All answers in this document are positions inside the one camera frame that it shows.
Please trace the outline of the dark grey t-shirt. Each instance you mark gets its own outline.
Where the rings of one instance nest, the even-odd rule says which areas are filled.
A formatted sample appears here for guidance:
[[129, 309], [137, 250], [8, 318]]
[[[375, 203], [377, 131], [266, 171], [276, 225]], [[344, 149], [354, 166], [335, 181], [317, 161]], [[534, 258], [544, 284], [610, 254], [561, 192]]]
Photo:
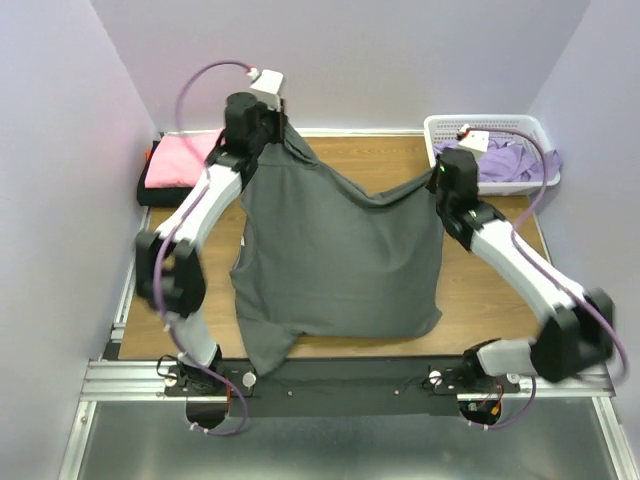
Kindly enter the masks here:
[[243, 245], [230, 277], [259, 375], [303, 335], [416, 338], [436, 326], [444, 229], [429, 170], [371, 194], [292, 126], [258, 161], [241, 197]]

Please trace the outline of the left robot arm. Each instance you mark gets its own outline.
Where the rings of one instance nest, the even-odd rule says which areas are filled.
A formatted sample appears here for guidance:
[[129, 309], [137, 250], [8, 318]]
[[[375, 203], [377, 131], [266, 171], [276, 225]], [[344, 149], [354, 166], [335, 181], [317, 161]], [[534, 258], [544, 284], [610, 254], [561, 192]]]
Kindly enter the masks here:
[[204, 320], [207, 282], [200, 251], [222, 213], [251, 181], [265, 147], [283, 141], [285, 124], [280, 94], [251, 90], [230, 95], [214, 146], [196, 155], [203, 166], [198, 182], [167, 221], [135, 240], [135, 293], [161, 318], [178, 350], [183, 376], [201, 395], [235, 387], [219, 368], [221, 350]]

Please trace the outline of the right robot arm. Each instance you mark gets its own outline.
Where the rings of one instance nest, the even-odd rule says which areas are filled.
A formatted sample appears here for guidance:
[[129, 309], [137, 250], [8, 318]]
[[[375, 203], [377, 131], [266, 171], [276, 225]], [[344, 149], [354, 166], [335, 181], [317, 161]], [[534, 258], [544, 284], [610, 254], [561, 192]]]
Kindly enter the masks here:
[[491, 266], [541, 323], [534, 339], [491, 339], [467, 349], [443, 373], [443, 381], [474, 392], [507, 374], [559, 383], [611, 358], [610, 296], [601, 289], [587, 291], [563, 276], [498, 209], [480, 199], [478, 168], [470, 152], [446, 148], [439, 153], [427, 188], [446, 233]]

